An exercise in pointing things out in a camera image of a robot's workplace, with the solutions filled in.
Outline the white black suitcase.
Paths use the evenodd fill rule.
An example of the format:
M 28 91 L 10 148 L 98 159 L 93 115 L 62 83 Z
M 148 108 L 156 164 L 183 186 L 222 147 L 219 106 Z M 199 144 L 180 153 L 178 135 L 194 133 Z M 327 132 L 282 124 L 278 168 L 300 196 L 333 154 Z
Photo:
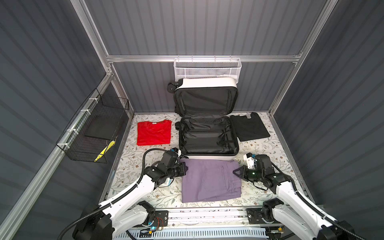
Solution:
M 231 160 L 240 150 L 233 121 L 239 91 L 231 77 L 170 82 L 179 132 L 179 150 L 191 159 Z

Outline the purple trousers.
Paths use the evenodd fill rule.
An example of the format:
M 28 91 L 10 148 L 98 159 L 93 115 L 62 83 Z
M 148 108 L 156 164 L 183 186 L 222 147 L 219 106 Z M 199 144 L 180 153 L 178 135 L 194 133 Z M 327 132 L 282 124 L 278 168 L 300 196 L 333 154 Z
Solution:
M 233 174 L 237 161 L 185 159 L 182 203 L 217 202 L 241 197 L 241 179 Z

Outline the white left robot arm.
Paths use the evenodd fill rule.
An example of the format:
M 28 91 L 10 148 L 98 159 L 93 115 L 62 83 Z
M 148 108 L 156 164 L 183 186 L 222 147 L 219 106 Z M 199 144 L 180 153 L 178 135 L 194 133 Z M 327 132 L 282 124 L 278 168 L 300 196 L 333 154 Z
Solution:
M 155 218 L 155 208 L 143 197 L 165 184 L 167 180 L 185 176 L 188 167 L 181 159 L 181 150 L 163 150 L 162 159 L 153 166 L 146 166 L 142 159 L 140 177 L 114 197 L 101 202 L 95 209 L 83 211 L 82 216 L 65 227 L 58 236 L 74 229 L 75 240 L 112 240 L 122 232 Z

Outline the black t-shirt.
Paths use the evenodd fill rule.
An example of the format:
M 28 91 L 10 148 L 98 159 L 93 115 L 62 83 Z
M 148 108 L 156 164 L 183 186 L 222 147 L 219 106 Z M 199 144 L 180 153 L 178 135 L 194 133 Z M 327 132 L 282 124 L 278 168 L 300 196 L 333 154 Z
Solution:
M 252 112 L 244 116 L 230 116 L 237 137 L 241 142 L 269 138 L 271 135 L 260 116 Z

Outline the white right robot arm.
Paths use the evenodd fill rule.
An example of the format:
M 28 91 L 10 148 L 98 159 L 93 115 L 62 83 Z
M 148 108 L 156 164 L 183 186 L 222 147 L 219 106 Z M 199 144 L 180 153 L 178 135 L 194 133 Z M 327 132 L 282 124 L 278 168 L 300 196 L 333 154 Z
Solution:
M 233 174 L 250 183 L 263 183 L 277 198 L 265 201 L 261 218 L 266 223 L 279 222 L 301 240 L 363 240 L 346 221 L 338 221 L 311 202 L 296 187 L 293 178 L 275 164 L 249 169 L 242 166 Z

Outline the red t-shirt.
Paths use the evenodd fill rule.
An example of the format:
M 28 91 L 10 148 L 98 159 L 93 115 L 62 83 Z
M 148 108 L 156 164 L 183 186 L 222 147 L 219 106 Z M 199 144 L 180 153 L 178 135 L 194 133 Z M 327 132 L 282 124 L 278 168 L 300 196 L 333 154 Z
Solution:
M 167 145 L 171 143 L 172 121 L 139 122 L 138 146 Z

